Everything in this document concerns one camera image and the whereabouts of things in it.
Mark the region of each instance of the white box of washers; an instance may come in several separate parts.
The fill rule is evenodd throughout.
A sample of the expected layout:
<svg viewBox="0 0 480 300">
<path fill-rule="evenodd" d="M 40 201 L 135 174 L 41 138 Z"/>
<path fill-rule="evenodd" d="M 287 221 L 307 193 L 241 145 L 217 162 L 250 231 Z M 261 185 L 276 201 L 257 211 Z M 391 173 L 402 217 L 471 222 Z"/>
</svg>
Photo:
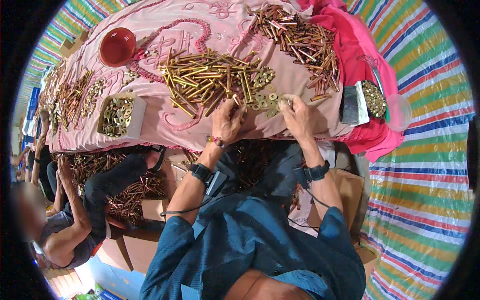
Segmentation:
<svg viewBox="0 0 480 300">
<path fill-rule="evenodd" d="M 138 139 L 146 106 L 135 93 L 109 95 L 103 101 L 96 131 L 108 137 Z"/>
</svg>

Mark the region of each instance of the black wristband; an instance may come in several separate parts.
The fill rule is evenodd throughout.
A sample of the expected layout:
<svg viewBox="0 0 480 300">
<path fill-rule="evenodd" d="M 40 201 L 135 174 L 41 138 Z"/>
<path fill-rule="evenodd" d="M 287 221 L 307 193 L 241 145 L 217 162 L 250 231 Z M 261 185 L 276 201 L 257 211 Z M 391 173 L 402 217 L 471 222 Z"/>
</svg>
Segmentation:
<svg viewBox="0 0 480 300">
<path fill-rule="evenodd" d="M 209 168 L 205 167 L 202 164 L 194 164 L 190 166 L 190 171 L 192 175 L 198 179 L 200 179 L 203 183 L 207 181 L 207 179 L 212 174 Z"/>
</svg>

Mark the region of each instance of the knee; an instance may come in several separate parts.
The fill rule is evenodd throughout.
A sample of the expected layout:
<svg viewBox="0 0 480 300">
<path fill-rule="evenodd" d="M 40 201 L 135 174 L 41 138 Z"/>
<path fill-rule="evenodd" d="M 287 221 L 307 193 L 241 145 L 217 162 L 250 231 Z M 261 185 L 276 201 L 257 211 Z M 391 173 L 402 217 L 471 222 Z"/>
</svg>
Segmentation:
<svg viewBox="0 0 480 300">
<path fill-rule="evenodd" d="M 101 197 L 101 189 L 98 181 L 95 179 L 95 175 L 87 179 L 84 186 L 84 195 L 88 199 L 96 199 Z"/>
</svg>

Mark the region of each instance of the pink tablecloth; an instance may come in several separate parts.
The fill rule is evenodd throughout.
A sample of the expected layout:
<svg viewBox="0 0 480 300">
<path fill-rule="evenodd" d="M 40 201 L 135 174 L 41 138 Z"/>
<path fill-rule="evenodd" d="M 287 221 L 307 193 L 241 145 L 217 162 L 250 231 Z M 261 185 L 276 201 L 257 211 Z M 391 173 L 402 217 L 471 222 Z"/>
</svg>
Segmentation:
<svg viewBox="0 0 480 300">
<path fill-rule="evenodd" d="M 273 84 L 277 88 L 277 94 L 297 94 L 308 100 L 313 96 L 313 89 L 307 89 L 305 84 L 309 82 L 310 74 L 306 69 L 293 64 L 293 58 L 279 51 L 279 48 L 270 40 L 261 36 L 246 35 L 252 18 L 246 13 L 245 4 L 252 9 L 258 9 L 264 1 L 175 1 L 175 0 L 143 0 L 101 21 L 92 29 L 89 38 L 82 47 L 67 61 L 67 71 L 72 69 L 74 79 L 79 78 L 85 72 L 85 68 L 95 71 L 95 80 L 104 78 L 108 86 L 97 102 L 97 108 L 90 119 L 83 119 L 76 130 L 69 127 L 69 131 L 60 129 L 51 138 L 52 151 L 93 151 L 107 147 L 128 146 L 141 143 L 154 143 L 167 146 L 183 146 L 193 150 L 202 150 L 205 146 L 205 136 L 211 134 L 211 118 L 201 117 L 198 124 L 185 130 L 176 131 L 166 124 L 161 116 L 170 114 L 167 120 L 174 128 L 191 121 L 192 119 L 183 111 L 174 109 L 168 100 L 169 91 L 160 83 L 150 83 L 145 78 L 135 79 L 126 87 L 121 87 L 122 80 L 129 77 L 124 75 L 126 67 L 111 69 L 103 66 L 97 56 L 98 46 L 103 36 L 116 27 L 126 27 L 132 30 L 137 40 L 149 36 L 158 28 L 166 26 L 177 19 L 195 18 L 195 23 L 183 22 L 171 29 L 164 30 L 148 45 L 148 50 L 157 49 L 160 55 L 151 56 L 141 60 L 140 65 L 153 73 L 156 62 L 166 57 L 169 47 L 175 51 L 185 49 L 188 53 L 197 53 L 195 41 L 200 38 L 204 31 L 201 24 L 210 28 L 210 36 L 206 40 L 206 46 L 219 51 L 230 53 L 237 57 L 243 57 L 251 50 L 259 53 L 263 59 L 262 65 L 268 65 L 276 71 Z M 305 16 L 311 14 L 312 6 L 302 10 L 297 3 L 288 6 L 290 11 L 298 8 Z M 108 95 L 132 89 L 147 102 L 147 108 L 143 120 L 142 131 L 138 140 L 122 138 L 109 138 L 96 132 L 97 119 L 103 98 Z M 320 104 L 313 115 L 312 122 L 315 124 L 315 132 L 318 138 L 331 139 L 351 132 L 352 128 L 340 124 L 338 108 L 341 94 L 334 93 L 333 98 Z M 246 121 L 240 131 L 239 138 L 263 138 L 273 135 L 287 135 L 285 132 L 283 117 L 279 114 L 273 118 L 267 118 L 266 112 L 253 110 L 248 111 Z"/>
</svg>

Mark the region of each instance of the gray shirt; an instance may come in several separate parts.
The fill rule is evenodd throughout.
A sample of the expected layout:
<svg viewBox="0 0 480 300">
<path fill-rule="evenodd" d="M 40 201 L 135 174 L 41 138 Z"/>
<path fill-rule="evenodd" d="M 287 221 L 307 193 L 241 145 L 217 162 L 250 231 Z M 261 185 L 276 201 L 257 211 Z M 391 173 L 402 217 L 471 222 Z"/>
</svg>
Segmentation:
<svg viewBox="0 0 480 300">
<path fill-rule="evenodd" d="M 42 248 L 45 240 L 52 233 L 58 233 L 65 228 L 70 227 L 71 225 L 73 225 L 73 218 L 69 217 L 63 211 L 48 217 L 47 223 L 45 224 L 45 227 L 43 227 L 40 240 L 37 241 L 37 244 L 40 246 L 41 251 L 43 252 Z M 75 247 L 75 249 L 73 249 L 73 259 L 70 264 L 66 266 L 66 268 L 75 268 L 86 263 L 90 259 L 92 250 L 95 247 L 96 243 L 93 241 L 93 238 L 88 235 L 80 244 Z"/>
</svg>

